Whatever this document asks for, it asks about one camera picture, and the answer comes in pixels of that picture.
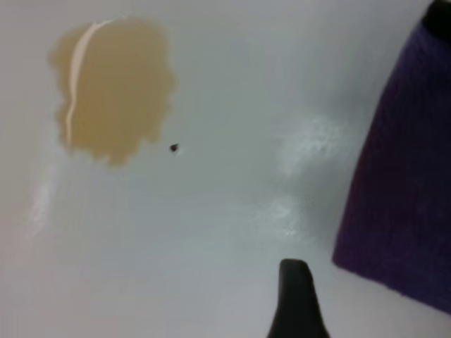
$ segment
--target liquid spill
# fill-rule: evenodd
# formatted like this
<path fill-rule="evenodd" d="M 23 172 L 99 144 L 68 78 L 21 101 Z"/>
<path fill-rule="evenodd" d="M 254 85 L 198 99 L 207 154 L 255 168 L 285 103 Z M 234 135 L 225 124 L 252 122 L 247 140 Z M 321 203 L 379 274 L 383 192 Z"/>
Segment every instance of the liquid spill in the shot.
<path fill-rule="evenodd" d="M 123 165 L 141 141 L 157 142 L 175 76 L 161 29 L 127 18 L 76 28 L 49 55 L 64 102 L 57 113 L 67 149 Z"/>

